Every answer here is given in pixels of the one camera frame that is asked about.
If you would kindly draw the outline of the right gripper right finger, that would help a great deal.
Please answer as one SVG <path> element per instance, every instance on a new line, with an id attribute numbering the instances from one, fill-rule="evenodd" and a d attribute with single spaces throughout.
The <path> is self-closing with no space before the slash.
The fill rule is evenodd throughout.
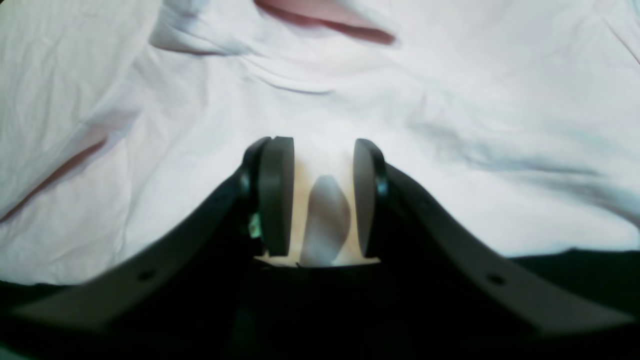
<path id="1" fill-rule="evenodd" d="M 497 316 L 544 336 L 636 323 L 629 313 L 560 289 L 498 255 L 368 139 L 355 141 L 353 187 L 362 255 L 391 268 L 409 285 L 407 298 L 427 312 L 450 303 L 462 318 Z"/>

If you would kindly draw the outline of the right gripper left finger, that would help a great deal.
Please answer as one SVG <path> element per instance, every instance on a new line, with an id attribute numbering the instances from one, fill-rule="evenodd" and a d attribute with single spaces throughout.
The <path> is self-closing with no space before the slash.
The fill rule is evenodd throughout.
<path id="1" fill-rule="evenodd" d="M 165 303 L 194 310 L 227 300 L 247 262 L 290 250 L 294 140 L 263 137 L 242 163 L 162 239 L 83 285 L 10 310 L 18 325 L 98 332 Z"/>

